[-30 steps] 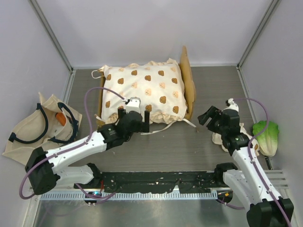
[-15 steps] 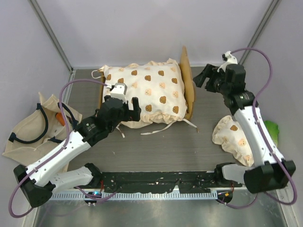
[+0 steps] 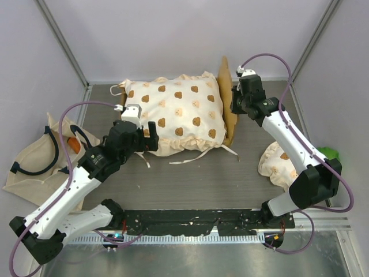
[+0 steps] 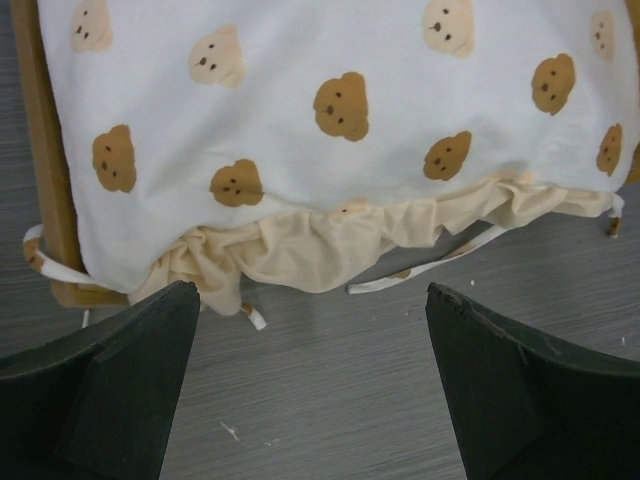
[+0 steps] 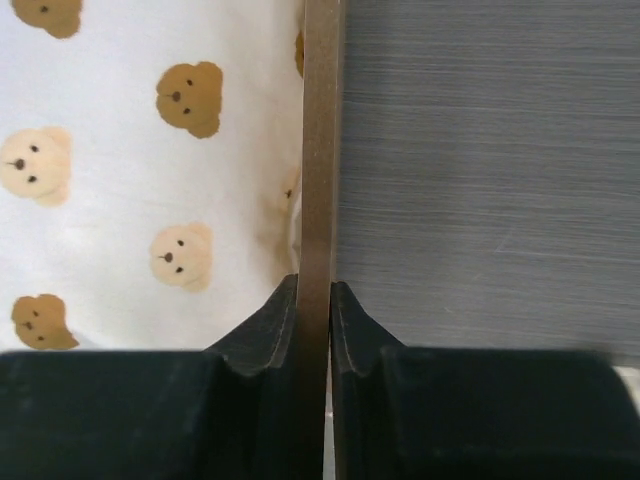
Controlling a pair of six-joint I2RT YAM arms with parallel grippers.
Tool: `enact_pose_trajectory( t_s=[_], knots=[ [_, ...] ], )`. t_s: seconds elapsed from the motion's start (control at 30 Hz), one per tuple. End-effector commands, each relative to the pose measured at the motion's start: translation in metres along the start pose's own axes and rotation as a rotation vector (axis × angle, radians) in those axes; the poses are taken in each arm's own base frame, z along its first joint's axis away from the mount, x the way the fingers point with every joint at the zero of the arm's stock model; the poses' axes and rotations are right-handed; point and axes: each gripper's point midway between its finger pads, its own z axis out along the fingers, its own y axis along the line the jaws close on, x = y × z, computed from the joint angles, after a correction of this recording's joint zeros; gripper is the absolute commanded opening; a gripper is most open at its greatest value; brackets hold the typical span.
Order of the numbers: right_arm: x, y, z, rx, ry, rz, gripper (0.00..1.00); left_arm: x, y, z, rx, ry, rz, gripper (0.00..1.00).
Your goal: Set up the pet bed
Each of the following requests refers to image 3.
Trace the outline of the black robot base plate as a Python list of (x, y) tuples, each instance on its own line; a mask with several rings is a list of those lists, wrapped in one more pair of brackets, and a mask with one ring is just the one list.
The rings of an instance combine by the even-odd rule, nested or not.
[(126, 210), (122, 224), (129, 235), (185, 237), (209, 235), (214, 227), (220, 236), (295, 227), (290, 214), (268, 220), (258, 209)]

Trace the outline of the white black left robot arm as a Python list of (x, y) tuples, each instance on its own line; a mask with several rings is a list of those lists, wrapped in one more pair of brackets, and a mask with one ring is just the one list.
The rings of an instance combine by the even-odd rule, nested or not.
[(156, 151), (158, 142), (155, 122), (150, 121), (148, 131), (144, 131), (138, 121), (116, 120), (103, 142), (86, 150), (72, 176), (37, 210), (25, 218), (14, 217), (10, 227), (40, 265), (56, 258), (69, 241), (83, 233), (102, 227), (117, 230), (124, 221), (124, 211), (111, 199), (77, 216), (68, 214), (132, 154)]

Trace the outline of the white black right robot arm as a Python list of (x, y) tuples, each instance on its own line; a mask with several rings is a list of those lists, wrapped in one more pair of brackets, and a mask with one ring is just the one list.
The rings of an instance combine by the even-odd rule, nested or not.
[(260, 220), (268, 228), (299, 209), (325, 201), (338, 192), (342, 165), (328, 159), (304, 137), (277, 98), (267, 98), (259, 75), (246, 70), (232, 88), (231, 111), (246, 114), (267, 131), (285, 151), (297, 171), (297, 179), (283, 194), (262, 203)]

